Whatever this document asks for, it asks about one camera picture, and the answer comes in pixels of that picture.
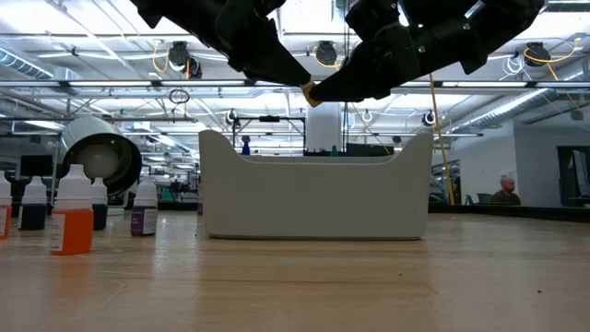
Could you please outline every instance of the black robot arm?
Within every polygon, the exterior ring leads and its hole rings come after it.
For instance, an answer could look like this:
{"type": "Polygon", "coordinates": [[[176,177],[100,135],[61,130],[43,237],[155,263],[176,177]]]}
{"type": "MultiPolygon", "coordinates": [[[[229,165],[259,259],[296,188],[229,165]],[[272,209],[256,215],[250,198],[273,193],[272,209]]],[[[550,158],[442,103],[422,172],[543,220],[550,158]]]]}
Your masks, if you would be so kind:
{"type": "Polygon", "coordinates": [[[526,30],[544,0],[360,0],[346,21],[362,39],[341,69],[311,89],[317,101],[380,99],[391,88],[460,62],[466,74],[526,30]],[[399,23],[402,6],[409,25],[399,23]]]}
{"type": "Polygon", "coordinates": [[[346,22],[362,42],[334,75],[314,86],[266,16],[286,0],[131,0],[150,27],[166,17],[228,57],[252,80],[304,88],[321,101],[380,99],[391,88],[460,62],[470,74],[526,30],[545,0],[359,0],[346,22]],[[399,23],[399,7],[409,25],[399,23]]]}
{"type": "Polygon", "coordinates": [[[151,28],[162,18],[195,35],[228,58],[228,64],[253,81],[293,87],[312,76],[285,49],[266,16],[285,0],[131,0],[151,28]]]}

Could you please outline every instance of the small bottle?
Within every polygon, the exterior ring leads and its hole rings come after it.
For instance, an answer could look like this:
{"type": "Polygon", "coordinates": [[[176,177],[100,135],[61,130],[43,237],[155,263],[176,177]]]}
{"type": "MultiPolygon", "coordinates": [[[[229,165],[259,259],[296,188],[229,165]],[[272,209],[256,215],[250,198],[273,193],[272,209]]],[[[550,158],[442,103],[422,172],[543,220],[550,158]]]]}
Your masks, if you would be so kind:
{"type": "Polygon", "coordinates": [[[149,177],[137,186],[136,199],[131,213],[131,235],[156,234],[158,227],[158,188],[149,177]]]}
{"type": "Polygon", "coordinates": [[[109,217],[109,197],[102,178],[94,179],[92,184],[92,209],[94,210],[94,231],[104,231],[109,217]]]}
{"type": "Polygon", "coordinates": [[[21,231],[40,231],[45,229],[47,216],[47,187],[40,176],[25,187],[25,195],[20,202],[18,229],[21,231]]]}
{"type": "Polygon", "coordinates": [[[52,255],[76,255],[92,248],[92,190],[84,166],[70,165],[59,182],[50,229],[52,255]]]}
{"type": "Polygon", "coordinates": [[[4,171],[0,171],[0,240],[8,238],[10,233],[10,220],[12,220],[10,182],[4,176],[4,171]]]}

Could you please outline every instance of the person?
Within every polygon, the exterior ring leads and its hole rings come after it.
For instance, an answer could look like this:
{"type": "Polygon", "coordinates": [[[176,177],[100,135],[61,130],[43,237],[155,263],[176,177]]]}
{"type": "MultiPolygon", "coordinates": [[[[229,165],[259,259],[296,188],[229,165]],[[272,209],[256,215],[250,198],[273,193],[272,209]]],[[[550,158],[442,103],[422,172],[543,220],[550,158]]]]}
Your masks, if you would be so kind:
{"type": "Polygon", "coordinates": [[[502,177],[500,180],[501,191],[491,197],[493,204],[520,205],[520,197],[514,193],[514,179],[502,177]]]}

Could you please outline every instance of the blue object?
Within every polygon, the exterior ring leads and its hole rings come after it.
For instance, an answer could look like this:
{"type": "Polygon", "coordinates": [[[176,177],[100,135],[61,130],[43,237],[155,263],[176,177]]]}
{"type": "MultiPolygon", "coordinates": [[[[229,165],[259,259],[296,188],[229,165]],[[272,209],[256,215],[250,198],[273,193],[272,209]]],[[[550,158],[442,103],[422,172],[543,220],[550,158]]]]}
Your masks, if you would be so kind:
{"type": "Polygon", "coordinates": [[[242,148],[243,156],[250,156],[250,142],[244,142],[242,148]]]}

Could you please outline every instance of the orange cable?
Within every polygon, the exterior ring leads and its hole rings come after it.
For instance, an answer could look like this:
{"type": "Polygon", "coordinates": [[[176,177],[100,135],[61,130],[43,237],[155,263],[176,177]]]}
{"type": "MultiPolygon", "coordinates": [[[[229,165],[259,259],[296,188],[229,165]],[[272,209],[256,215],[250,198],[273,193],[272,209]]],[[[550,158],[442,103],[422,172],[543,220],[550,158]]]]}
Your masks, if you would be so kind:
{"type": "Polygon", "coordinates": [[[441,144],[442,161],[444,162],[444,174],[446,175],[446,186],[449,190],[449,199],[451,206],[454,206],[454,195],[453,185],[451,184],[451,170],[449,170],[449,162],[446,159],[446,151],[444,150],[443,134],[441,134],[441,124],[439,122],[439,108],[436,105],[436,93],[434,92],[434,77],[432,73],[429,74],[431,78],[431,93],[432,93],[432,106],[434,106],[434,120],[436,121],[436,132],[439,135],[439,143],[441,144]]]}

